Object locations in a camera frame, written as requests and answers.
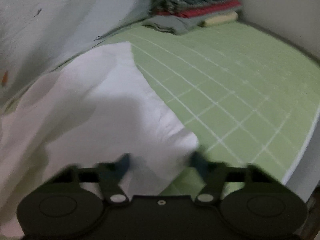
white sheet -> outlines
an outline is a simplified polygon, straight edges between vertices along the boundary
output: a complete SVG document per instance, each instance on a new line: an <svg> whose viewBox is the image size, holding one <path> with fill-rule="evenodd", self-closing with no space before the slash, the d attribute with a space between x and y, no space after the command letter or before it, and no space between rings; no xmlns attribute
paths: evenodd
<svg viewBox="0 0 320 240"><path fill-rule="evenodd" d="M42 76L3 117L2 133L0 232L6 236L22 236L15 217L21 198L68 164L91 167L131 153L120 186L129 197L155 195L198 144L135 67L128 42L98 47Z"/></svg>

circular cover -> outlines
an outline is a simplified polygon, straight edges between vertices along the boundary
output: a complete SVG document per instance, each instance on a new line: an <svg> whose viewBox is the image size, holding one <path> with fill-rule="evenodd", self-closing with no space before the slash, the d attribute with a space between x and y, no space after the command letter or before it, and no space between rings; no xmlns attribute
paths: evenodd
<svg viewBox="0 0 320 240"><path fill-rule="evenodd" d="M20 202L17 218L25 234L61 239L77 235L97 221L103 204L95 194L82 188L63 191L31 193Z"/></svg>
<svg viewBox="0 0 320 240"><path fill-rule="evenodd" d="M307 218L305 204L288 191L275 193L271 184L263 187L260 192L243 188L226 196L220 204L223 217L236 231L249 237L293 234Z"/></svg>

orange object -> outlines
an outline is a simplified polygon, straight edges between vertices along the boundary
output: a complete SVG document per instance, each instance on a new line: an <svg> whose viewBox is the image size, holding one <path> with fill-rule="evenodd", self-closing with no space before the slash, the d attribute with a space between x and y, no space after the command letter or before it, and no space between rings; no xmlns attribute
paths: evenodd
<svg viewBox="0 0 320 240"><path fill-rule="evenodd" d="M2 81L1 81L1 85L4 87L7 84L8 81L8 71L6 71L3 75Z"/></svg>

green cutting mat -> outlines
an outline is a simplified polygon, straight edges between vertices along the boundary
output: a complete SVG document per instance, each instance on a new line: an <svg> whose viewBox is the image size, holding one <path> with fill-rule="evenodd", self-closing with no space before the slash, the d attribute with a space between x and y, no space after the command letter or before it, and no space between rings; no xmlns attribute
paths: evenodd
<svg viewBox="0 0 320 240"><path fill-rule="evenodd" d="M102 44L121 41L131 42L137 67L209 160L256 163L286 183L319 115L315 62L241 23L182 36L136 25ZM196 195L203 186L186 169L164 193Z"/></svg>

red fabric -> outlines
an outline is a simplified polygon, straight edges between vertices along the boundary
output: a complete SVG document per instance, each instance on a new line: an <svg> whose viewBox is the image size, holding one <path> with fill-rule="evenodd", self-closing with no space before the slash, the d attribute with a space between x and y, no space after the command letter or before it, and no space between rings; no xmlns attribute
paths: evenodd
<svg viewBox="0 0 320 240"><path fill-rule="evenodd" d="M221 3L221 4L214 4L214 5L210 5L202 8L186 10L186 11L182 11L175 14L171 14L169 12L163 12L163 11L157 12L156 14L157 15L174 15L174 16L183 17L183 18L191 18L191 17L205 15L208 13L225 11L233 7L238 7L240 5L241 3L238 0L232 0L229 2Z"/></svg>

